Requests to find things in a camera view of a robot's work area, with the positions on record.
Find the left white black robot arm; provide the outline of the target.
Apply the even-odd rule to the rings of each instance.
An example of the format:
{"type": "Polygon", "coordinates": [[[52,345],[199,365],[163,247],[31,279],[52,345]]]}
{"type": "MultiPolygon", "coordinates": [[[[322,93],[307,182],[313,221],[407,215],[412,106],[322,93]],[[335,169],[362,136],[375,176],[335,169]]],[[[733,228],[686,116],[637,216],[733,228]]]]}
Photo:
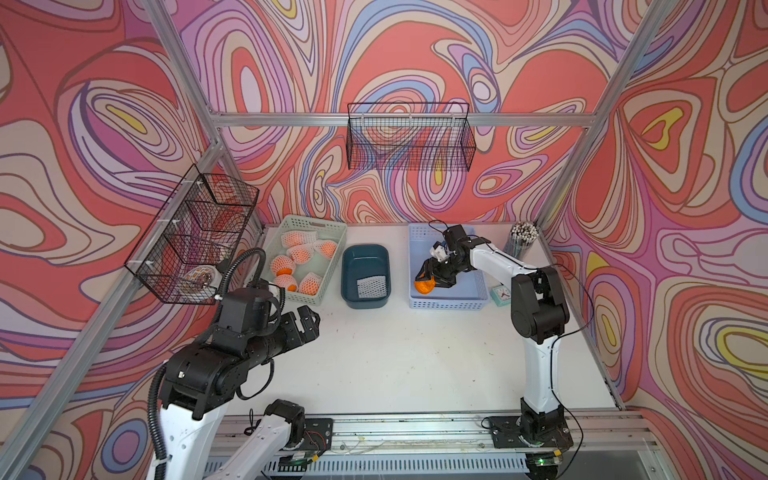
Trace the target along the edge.
{"type": "Polygon", "coordinates": [[[230,402],[249,398],[249,373],[318,339],[320,315],[308,306],[286,311],[284,297],[271,285],[219,296],[212,324],[161,365],[148,394],[148,478],[201,478],[230,402]]]}

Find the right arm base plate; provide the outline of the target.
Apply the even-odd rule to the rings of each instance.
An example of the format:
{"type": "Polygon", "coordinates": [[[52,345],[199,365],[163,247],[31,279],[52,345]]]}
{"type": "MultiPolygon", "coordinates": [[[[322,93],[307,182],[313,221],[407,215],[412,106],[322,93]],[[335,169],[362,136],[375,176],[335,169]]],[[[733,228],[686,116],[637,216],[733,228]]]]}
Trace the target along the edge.
{"type": "Polygon", "coordinates": [[[563,418],[539,422],[528,416],[490,416],[481,420],[496,449],[545,449],[566,451],[574,446],[563,418]]]}

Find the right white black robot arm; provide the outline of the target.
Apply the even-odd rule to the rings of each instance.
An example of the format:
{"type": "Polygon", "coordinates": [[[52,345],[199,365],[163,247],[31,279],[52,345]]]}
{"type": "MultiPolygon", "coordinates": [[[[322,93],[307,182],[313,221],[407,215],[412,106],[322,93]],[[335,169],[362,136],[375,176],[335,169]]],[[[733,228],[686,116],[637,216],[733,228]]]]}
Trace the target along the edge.
{"type": "Polygon", "coordinates": [[[421,294],[451,288],[461,273],[481,271],[509,290],[510,318],[524,339],[526,385],[521,398],[520,436],[530,445],[543,442],[564,420],[557,394],[558,339],[565,334],[570,311],[553,266],[534,267],[503,252],[490,240],[468,234],[461,225],[440,231],[442,239],[414,277],[421,294]]]}

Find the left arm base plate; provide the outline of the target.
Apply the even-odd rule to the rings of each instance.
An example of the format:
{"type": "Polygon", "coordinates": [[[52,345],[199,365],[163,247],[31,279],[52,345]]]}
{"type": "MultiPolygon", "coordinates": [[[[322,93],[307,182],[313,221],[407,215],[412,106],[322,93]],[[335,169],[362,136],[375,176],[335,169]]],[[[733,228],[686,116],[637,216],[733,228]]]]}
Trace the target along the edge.
{"type": "Polygon", "coordinates": [[[334,420],[330,417],[310,417],[305,420],[300,440],[289,440],[284,451],[324,452],[332,447],[334,420]]]}

